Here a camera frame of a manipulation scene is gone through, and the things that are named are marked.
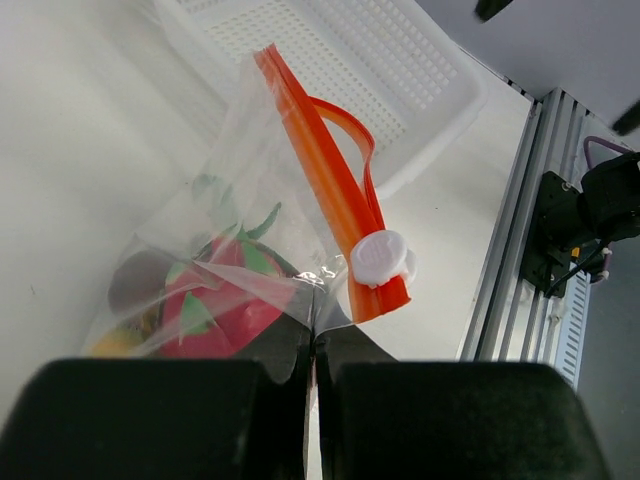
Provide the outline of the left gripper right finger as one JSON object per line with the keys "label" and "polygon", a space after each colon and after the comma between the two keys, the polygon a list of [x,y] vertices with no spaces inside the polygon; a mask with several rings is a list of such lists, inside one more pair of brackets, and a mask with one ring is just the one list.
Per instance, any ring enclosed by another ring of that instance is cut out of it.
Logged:
{"label": "left gripper right finger", "polygon": [[607,479],[581,401],[539,363],[399,361],[314,313],[326,479]]}

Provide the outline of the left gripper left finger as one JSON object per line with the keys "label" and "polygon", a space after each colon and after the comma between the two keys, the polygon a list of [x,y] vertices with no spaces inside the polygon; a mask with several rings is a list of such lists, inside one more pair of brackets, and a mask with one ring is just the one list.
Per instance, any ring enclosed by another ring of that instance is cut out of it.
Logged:
{"label": "left gripper left finger", "polygon": [[1,433],[5,479],[301,479],[310,330],[282,316],[224,360],[63,359]]}

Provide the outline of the pink dragon fruit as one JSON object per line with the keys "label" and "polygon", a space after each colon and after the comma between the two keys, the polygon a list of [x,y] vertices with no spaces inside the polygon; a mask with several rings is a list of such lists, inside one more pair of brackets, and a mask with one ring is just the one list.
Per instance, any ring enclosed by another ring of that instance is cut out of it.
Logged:
{"label": "pink dragon fruit", "polygon": [[194,266],[176,263],[165,279],[160,327],[171,332],[159,347],[170,359],[230,357],[248,346],[278,319],[282,310],[204,269],[203,263],[246,269],[269,278],[291,278],[297,271],[260,242],[275,223],[276,204],[256,227],[233,225],[214,237]]}

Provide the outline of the yellow green mango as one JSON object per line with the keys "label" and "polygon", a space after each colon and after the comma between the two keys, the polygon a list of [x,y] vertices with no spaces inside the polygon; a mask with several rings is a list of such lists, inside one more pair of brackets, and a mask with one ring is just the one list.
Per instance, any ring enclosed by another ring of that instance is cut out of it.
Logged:
{"label": "yellow green mango", "polygon": [[89,348],[89,355],[98,358],[129,357],[144,341],[137,330],[116,328],[103,335]]}

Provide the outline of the dark red apple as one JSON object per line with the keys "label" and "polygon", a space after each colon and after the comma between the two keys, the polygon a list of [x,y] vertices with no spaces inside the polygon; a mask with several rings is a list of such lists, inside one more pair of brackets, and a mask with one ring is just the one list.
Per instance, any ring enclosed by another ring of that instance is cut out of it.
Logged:
{"label": "dark red apple", "polygon": [[158,298],[174,261],[158,251],[140,251],[114,272],[107,299],[112,313],[120,314]]}

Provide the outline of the clear zip bag orange zipper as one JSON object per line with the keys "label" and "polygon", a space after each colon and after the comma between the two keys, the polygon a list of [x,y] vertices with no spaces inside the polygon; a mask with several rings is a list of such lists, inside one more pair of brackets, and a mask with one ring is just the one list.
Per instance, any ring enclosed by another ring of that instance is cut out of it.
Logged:
{"label": "clear zip bag orange zipper", "polygon": [[[233,225],[252,229],[280,204],[260,242],[294,267],[295,276],[201,266],[310,332],[318,309],[340,309],[353,324],[396,311],[410,300],[416,257],[385,225],[371,174],[375,150],[356,117],[305,91],[275,46],[256,51],[242,66],[210,158],[134,232],[116,269],[146,250],[166,254],[173,265],[194,266],[214,237]],[[128,328],[144,338],[129,357],[164,358],[159,347],[171,334],[159,324],[165,285],[157,299],[120,314],[111,312],[107,294],[85,353],[107,332]]]}

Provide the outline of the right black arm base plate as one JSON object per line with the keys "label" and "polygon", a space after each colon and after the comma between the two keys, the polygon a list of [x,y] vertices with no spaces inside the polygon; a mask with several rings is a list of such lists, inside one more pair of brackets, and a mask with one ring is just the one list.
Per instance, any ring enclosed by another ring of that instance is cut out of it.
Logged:
{"label": "right black arm base plate", "polygon": [[584,194],[555,172],[545,172],[522,257],[521,278],[547,298],[562,298],[572,250],[592,239]]}

